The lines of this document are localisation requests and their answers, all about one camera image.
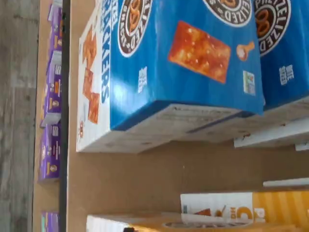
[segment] purple box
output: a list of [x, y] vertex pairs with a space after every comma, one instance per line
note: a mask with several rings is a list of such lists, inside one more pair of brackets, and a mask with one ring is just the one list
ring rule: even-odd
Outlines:
[[59, 178], [60, 123], [48, 125], [43, 131], [40, 145], [39, 181]]
[[42, 232], [59, 232], [59, 214], [52, 212], [42, 213]]
[[61, 61], [52, 59], [42, 94], [41, 127], [57, 124], [61, 119]]
[[47, 48], [47, 66], [49, 66], [54, 55], [60, 55], [61, 57], [63, 26], [62, 2], [61, 5], [59, 2], [51, 4], [48, 14], [48, 21], [51, 23], [51, 31]]

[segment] orange and white box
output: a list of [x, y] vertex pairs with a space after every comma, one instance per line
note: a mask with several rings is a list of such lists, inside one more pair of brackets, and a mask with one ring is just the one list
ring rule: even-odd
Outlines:
[[175, 213], [88, 216], [88, 232], [298, 231], [295, 225]]
[[294, 224], [309, 230], [309, 191], [182, 194], [181, 204], [183, 213]]

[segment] store shelf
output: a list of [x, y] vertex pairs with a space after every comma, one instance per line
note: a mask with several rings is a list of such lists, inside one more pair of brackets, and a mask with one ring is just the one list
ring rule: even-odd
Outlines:
[[[40, 118], [46, 67], [48, 5], [49, 2], [41, 1], [37, 118]], [[62, 123], [60, 183], [44, 186], [36, 182], [41, 134], [39, 122], [36, 124], [35, 232], [41, 231], [43, 210], [60, 210], [61, 231], [67, 228], [69, 232], [84, 232], [88, 214], [135, 210], [180, 212], [181, 193], [257, 190], [263, 187], [264, 181], [307, 176], [309, 156], [296, 153], [293, 146], [234, 149], [232, 142], [220, 145], [172, 142], [139, 155], [76, 153], [79, 38], [94, 6], [95, 0], [64, 0], [65, 36], [70, 34], [70, 41], [66, 37], [63, 42], [62, 74], [66, 78], [70, 73], [70, 86], [66, 79], [62, 82], [65, 109], [62, 120], [69, 119], [69, 124], [66, 127]], [[68, 100], [70, 108], [66, 112]]]

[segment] orange cracker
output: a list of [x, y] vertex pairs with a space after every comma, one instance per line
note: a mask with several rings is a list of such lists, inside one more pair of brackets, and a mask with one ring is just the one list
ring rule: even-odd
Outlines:
[[83, 44], [83, 62], [85, 61], [86, 57], [87, 57], [87, 52], [89, 49], [89, 43], [91, 43], [91, 39], [92, 39], [92, 26], [90, 27], [86, 39], [84, 41]]
[[96, 124], [98, 123], [99, 100], [100, 100], [99, 93], [90, 94], [88, 120]]
[[91, 69], [91, 66], [93, 64], [93, 61], [95, 60], [96, 55], [97, 55], [97, 36], [95, 35], [92, 41], [88, 43], [88, 50], [86, 54], [88, 69]]
[[83, 94], [88, 99], [90, 99], [91, 97], [90, 95], [91, 95], [92, 81], [93, 81], [93, 72], [91, 72], [89, 69], [86, 69], [84, 76]]
[[169, 61], [221, 83], [226, 82], [231, 48], [208, 33], [180, 21]]

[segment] concrete floor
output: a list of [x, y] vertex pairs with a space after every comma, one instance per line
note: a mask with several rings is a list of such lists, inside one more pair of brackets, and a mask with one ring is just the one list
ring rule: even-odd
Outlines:
[[0, 231], [32, 231], [39, 0], [0, 0]]

